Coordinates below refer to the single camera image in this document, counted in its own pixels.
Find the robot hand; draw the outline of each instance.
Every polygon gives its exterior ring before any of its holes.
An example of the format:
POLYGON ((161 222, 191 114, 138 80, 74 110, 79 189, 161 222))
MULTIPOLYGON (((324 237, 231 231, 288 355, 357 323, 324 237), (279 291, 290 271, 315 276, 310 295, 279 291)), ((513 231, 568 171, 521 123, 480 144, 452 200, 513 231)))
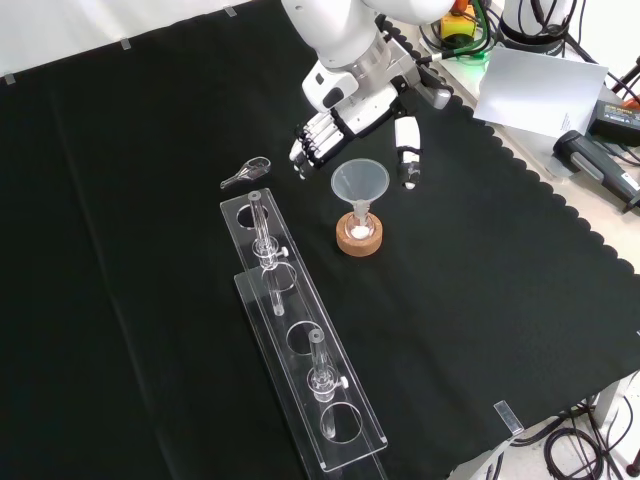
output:
MULTIPOLYGON (((307 99, 319 113, 296 129, 290 160, 302 179, 309 178, 349 142, 365 137, 394 117, 398 176, 407 189, 412 189, 420 179, 420 131, 413 117, 418 93, 441 109, 452 90, 428 68, 418 66, 415 59, 419 54, 400 31, 385 22, 384 16, 376 20, 373 11, 360 1, 346 0, 351 4, 349 9, 340 3, 345 11, 339 22, 332 16, 339 11, 322 16, 323 11, 317 9, 325 4, 320 0, 305 0, 304 6, 296 0, 301 10, 292 5, 287 9, 294 25, 307 43, 316 48, 319 57, 302 84, 307 99), (336 24, 348 27, 336 31, 336 24), (320 35, 318 25, 323 27, 324 35, 320 35), (365 33, 366 42, 362 43, 365 33), (334 41, 328 42, 326 37, 331 35, 335 36, 334 41), (365 47, 364 53, 357 54, 354 50, 358 43, 365 47)), ((388 8, 396 5, 383 1, 388 8)), ((452 0, 438 1, 452 3, 452 0)))
POLYGON ((412 116, 415 110, 415 92, 400 80, 398 92, 392 82, 380 91, 359 101, 346 104, 325 113, 318 113, 309 123, 296 130, 289 159, 303 180, 315 169, 321 168, 335 157, 350 141, 364 137, 381 123, 395 117, 398 176, 407 189, 420 180, 420 130, 412 116))

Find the glass test tube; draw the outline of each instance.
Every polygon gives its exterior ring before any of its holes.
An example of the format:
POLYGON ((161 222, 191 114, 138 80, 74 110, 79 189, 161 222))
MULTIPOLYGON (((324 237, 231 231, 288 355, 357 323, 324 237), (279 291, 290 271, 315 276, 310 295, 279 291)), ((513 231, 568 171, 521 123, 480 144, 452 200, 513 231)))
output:
POLYGON ((249 194, 249 205, 251 206, 253 227, 256 231, 256 252, 260 257, 260 265, 262 268, 274 268, 278 263, 277 252, 269 235, 267 218, 262 205, 262 194, 260 192, 251 192, 249 194))
POLYGON ((260 266, 264 269, 263 278, 267 284, 273 313, 281 317, 284 315, 284 305, 275 271, 278 265, 278 258, 274 242, 269 235, 267 218, 262 205, 262 194, 260 192, 251 192, 248 198, 251 206, 251 216, 253 217, 253 227, 256 231, 255 252, 260 258, 260 266))
POLYGON ((309 332, 309 344, 313 362, 313 372, 311 374, 313 395, 319 402, 329 402, 335 395, 335 378, 329 363, 329 352, 327 351, 324 332, 318 328, 311 330, 309 332))

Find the black tablecloth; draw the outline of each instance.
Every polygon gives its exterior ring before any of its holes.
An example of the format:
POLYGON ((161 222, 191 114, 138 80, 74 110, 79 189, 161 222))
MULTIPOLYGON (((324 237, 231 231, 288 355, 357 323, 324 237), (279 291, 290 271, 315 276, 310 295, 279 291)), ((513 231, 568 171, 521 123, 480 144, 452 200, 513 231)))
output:
POLYGON ((394 172, 393 124, 301 182, 287 156, 314 53, 279 2, 237 10, 0 87, 2 478, 303 476, 219 211, 251 188, 297 241, 392 479, 508 438, 500 400, 530 426, 640 368, 633 269, 457 98, 420 109, 423 182, 392 173, 382 249, 341 254, 330 174, 356 157, 394 172), (272 174, 221 193, 258 155, 272 174))

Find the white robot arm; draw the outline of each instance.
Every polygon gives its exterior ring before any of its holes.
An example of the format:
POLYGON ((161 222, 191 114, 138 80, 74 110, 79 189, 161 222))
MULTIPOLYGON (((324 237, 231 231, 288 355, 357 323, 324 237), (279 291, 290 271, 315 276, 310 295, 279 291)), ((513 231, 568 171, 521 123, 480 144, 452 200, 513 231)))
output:
POLYGON ((362 137, 391 114, 403 185, 419 180, 420 132, 399 102, 419 92, 443 108, 450 91, 427 89, 411 52, 376 25, 376 10, 422 24, 443 17, 453 0, 282 0, 293 25, 318 55, 302 86, 318 114, 299 127, 290 158, 302 178, 323 166, 355 137, 362 137))

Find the transparent plastic stand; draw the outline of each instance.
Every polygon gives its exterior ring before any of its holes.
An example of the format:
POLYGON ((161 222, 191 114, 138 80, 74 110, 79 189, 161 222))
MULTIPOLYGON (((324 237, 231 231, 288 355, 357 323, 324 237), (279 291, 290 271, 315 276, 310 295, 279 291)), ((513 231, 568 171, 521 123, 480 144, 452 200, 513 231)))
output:
POLYGON ((220 205, 240 298, 310 479, 386 479, 376 419, 268 189, 220 205))

